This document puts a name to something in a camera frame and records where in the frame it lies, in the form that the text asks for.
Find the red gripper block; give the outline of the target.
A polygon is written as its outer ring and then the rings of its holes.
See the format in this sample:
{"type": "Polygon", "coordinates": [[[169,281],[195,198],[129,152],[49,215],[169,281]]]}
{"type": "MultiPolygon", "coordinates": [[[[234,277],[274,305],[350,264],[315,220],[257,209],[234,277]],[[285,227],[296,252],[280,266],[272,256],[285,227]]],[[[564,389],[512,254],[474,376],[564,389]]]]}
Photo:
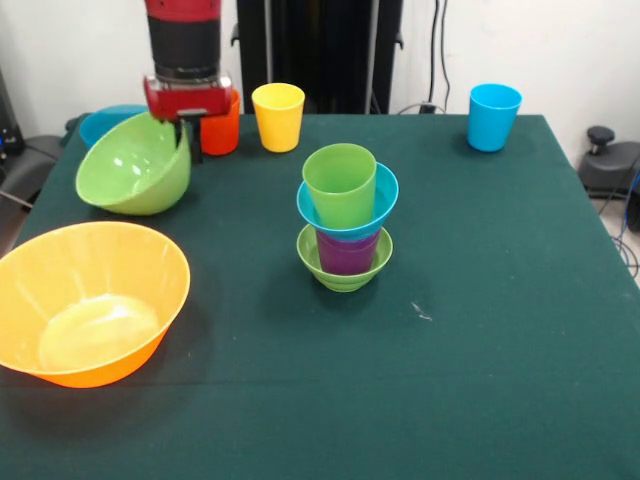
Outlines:
{"type": "MultiPolygon", "coordinates": [[[[177,120],[174,123],[175,146],[179,148],[187,135],[181,118],[190,116],[225,115],[231,108],[232,82],[227,75],[204,82],[167,82],[154,75],[145,76],[143,88],[149,112],[157,120],[177,120]]],[[[191,159],[202,163],[201,120],[191,120],[191,159]]]]}

